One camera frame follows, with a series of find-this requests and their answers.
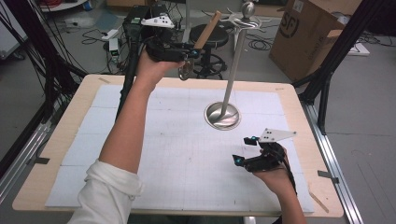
power strip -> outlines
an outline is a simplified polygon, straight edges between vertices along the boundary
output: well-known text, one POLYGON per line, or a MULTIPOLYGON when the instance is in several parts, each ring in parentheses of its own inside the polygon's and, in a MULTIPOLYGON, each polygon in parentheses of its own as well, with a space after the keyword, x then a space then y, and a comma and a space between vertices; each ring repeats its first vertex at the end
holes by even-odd
POLYGON ((109 39, 113 38, 113 36, 115 36, 118 33, 119 33, 119 30, 110 30, 109 32, 107 32, 107 35, 102 36, 102 39, 109 40, 109 39))

logo on cardboard box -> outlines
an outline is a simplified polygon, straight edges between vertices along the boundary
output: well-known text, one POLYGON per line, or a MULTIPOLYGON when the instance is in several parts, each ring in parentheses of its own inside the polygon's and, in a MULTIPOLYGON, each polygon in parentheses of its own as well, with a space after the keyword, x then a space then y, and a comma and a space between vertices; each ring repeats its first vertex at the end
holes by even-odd
POLYGON ((298 30, 299 23, 299 19, 292 17, 289 12, 286 11, 280 23, 279 32, 285 38, 292 38, 298 30))

stool seat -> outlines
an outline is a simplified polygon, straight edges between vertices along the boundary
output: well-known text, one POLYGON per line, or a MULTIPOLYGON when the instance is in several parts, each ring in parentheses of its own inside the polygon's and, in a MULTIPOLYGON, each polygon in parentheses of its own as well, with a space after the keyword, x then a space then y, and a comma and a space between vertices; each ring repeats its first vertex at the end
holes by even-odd
MULTIPOLYGON (((196 42, 201 35, 202 31, 205 29, 206 24, 197 25, 190 30, 190 40, 192 42, 196 42)), ((219 48, 227 44, 228 42, 228 34, 224 29, 221 29, 218 26, 212 31, 210 37, 206 40, 205 46, 210 47, 212 49, 219 48)))

brown cardboard box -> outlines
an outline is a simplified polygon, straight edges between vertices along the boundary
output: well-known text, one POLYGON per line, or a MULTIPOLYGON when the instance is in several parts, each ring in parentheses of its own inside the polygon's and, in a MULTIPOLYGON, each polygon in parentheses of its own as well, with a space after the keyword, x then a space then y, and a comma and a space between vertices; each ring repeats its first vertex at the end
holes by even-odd
POLYGON ((107 5, 111 7, 150 6, 150 4, 151 0, 107 0, 107 5))
POLYGON ((360 1, 289 0, 270 58, 292 81, 312 74, 344 29, 330 12, 353 14, 360 1))

white shirt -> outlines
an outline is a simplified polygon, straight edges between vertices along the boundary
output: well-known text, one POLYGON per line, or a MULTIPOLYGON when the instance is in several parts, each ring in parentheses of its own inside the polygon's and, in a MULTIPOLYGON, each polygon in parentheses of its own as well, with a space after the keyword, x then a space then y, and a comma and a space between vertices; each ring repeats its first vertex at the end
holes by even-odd
POLYGON ((96 161, 78 194, 81 205, 68 223, 127 223, 132 201, 143 191, 136 174, 96 161))

